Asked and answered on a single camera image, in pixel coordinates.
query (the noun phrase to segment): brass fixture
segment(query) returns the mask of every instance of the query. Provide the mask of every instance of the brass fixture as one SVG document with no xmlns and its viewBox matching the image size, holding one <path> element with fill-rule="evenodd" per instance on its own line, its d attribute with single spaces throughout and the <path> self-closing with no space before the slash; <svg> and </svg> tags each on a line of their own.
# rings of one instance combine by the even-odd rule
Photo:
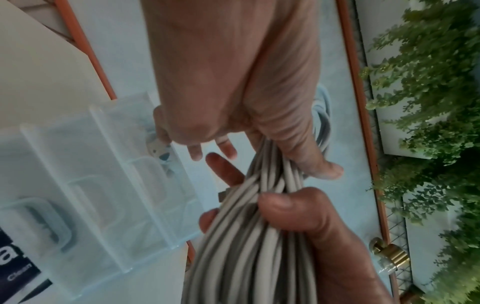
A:
<svg viewBox="0 0 480 304">
<path fill-rule="evenodd" d="M 380 272 L 393 273 L 400 266 L 410 261 L 408 253 L 395 244 L 386 244 L 381 238 L 371 240 L 370 252 L 379 258 Z"/>
</svg>

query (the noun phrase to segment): green plant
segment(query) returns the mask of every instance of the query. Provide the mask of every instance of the green plant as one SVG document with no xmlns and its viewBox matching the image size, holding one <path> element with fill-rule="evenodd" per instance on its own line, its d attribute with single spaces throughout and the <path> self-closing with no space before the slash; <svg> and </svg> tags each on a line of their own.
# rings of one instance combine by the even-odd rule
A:
<svg viewBox="0 0 480 304">
<path fill-rule="evenodd" d="M 480 303 L 480 95 L 473 76 L 480 55 L 477 9 L 469 0 L 420 0 L 404 23 L 375 39 L 373 48 L 400 44 L 399 55 L 362 71 L 381 94 L 369 109 L 404 103 L 389 123 L 406 131 L 400 146 L 430 159 L 401 157 L 375 181 L 392 210 L 421 224 L 435 211 L 457 205 L 458 229 L 442 234 L 447 245 L 437 261 L 434 290 L 425 303 Z"/>
<path fill-rule="evenodd" d="M 480 54 L 480 28 L 472 21 L 470 1 L 423 0 L 422 11 L 406 10 L 404 23 L 375 39 L 373 48 L 401 43 L 400 54 L 362 71 L 372 85 L 393 93 L 378 94 L 368 108 L 404 101 L 405 115 L 391 121 L 409 133 L 401 146 L 445 164 L 462 150 L 480 146 L 480 96 L 472 75 Z M 438 122 L 431 121 L 442 117 Z"/>
</svg>

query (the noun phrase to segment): bundle of wires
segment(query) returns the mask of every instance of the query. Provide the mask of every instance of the bundle of wires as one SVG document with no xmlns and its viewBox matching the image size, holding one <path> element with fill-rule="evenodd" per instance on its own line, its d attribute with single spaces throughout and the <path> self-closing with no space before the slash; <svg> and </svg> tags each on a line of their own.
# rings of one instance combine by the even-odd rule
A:
<svg viewBox="0 0 480 304">
<path fill-rule="evenodd" d="M 318 111 L 323 125 L 317 143 L 325 152 L 330 101 L 322 102 L 315 103 L 325 104 Z M 303 182 L 298 167 L 264 139 L 245 181 L 231 189 L 204 236 L 186 282 L 185 304 L 317 303 L 315 261 L 306 236 L 271 227 L 257 207 L 260 193 L 296 192 Z"/>
</svg>

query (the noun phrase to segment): transparent plastic box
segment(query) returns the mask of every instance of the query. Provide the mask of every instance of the transparent plastic box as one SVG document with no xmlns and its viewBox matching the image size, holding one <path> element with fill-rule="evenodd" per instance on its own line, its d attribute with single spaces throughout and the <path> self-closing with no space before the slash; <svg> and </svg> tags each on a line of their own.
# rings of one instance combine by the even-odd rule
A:
<svg viewBox="0 0 480 304">
<path fill-rule="evenodd" d="M 0 133 L 0 227 L 76 298 L 198 236 L 202 204 L 148 94 Z"/>
</svg>

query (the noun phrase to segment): coiled cable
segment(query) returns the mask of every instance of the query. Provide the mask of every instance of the coiled cable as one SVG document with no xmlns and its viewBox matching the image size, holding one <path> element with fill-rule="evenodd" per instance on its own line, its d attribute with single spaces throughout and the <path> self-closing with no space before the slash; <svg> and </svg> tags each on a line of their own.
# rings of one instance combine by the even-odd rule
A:
<svg viewBox="0 0 480 304">
<path fill-rule="evenodd" d="M 312 109 L 320 117 L 322 125 L 314 133 L 325 153 L 330 99 L 324 88 L 320 91 L 323 99 Z M 296 164 L 264 139 L 243 184 L 228 193 L 197 250 L 184 304 L 317 303 L 313 249 L 305 234 L 271 227 L 257 207 L 260 193 L 296 192 L 303 182 Z"/>
</svg>

